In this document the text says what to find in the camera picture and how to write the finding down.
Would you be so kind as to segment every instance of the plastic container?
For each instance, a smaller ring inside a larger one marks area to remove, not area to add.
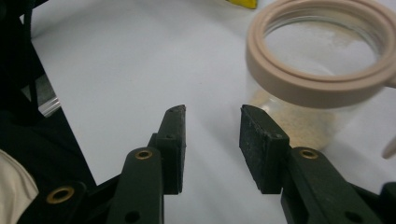
[[[247,34],[250,104],[289,135],[322,149],[359,105],[396,87],[396,17],[375,1],[278,0]]]

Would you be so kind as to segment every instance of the jar lid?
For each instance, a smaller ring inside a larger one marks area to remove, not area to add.
[[[263,38],[294,18],[331,21],[368,34],[378,51],[369,67],[340,76],[316,76],[286,66],[271,53]],[[358,104],[387,85],[396,86],[396,16],[375,1],[278,0],[255,17],[247,34],[247,68],[275,97],[314,108]]]

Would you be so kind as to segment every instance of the white table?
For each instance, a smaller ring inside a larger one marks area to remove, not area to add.
[[[222,0],[49,0],[34,11],[35,49],[97,184],[184,104],[184,189],[165,197],[165,223],[286,223],[279,195],[260,194],[238,147],[257,12]],[[374,192],[396,179],[396,158],[380,156],[396,134],[395,98],[378,94],[324,150]]]

